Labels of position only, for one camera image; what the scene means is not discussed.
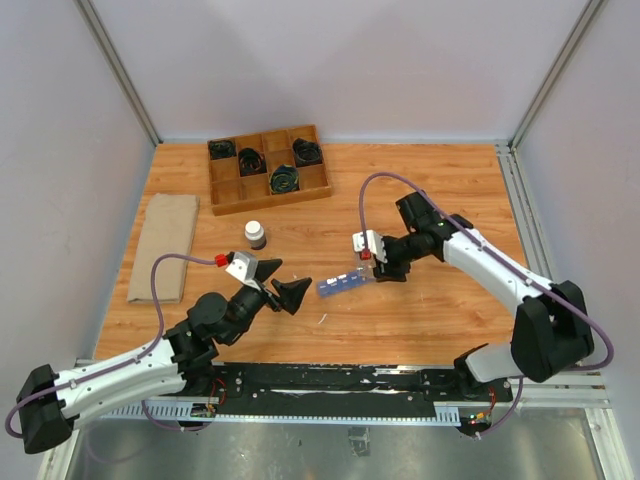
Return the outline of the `blue weekly pill organizer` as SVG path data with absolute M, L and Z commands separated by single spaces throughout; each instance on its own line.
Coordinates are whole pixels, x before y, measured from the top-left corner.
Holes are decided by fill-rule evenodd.
M 373 259 L 362 260 L 357 256 L 354 269 L 318 282 L 316 292 L 321 298 L 327 298 L 372 283 L 375 281 L 374 266 Z

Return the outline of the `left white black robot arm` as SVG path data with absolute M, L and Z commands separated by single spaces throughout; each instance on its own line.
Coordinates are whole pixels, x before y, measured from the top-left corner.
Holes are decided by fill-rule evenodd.
M 273 275 L 281 260 L 258 260 L 247 252 L 212 262 L 239 282 L 234 295 L 203 294 L 184 320 L 172 328 L 160 320 L 151 341 L 107 360 L 63 371 L 49 364 L 33 369 L 6 416 L 7 434 L 36 454 L 121 406 L 185 389 L 203 395 L 214 383 L 211 366 L 219 346 L 236 343 L 263 308 L 296 314 L 312 283 L 309 277 L 280 282 Z

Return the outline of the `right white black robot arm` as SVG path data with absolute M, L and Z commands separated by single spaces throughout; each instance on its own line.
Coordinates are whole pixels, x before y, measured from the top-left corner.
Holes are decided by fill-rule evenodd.
M 433 256 L 467 274 L 513 316 L 509 342 L 483 344 L 455 359 L 453 387 L 460 397 L 477 399 L 491 382 L 507 377 L 542 383 L 593 353 L 584 295 L 576 284 L 530 271 L 462 216 L 438 212 L 419 193 L 401 198 L 396 208 L 406 235 L 365 234 L 361 253 L 372 256 L 377 281 L 404 282 L 413 262 Z

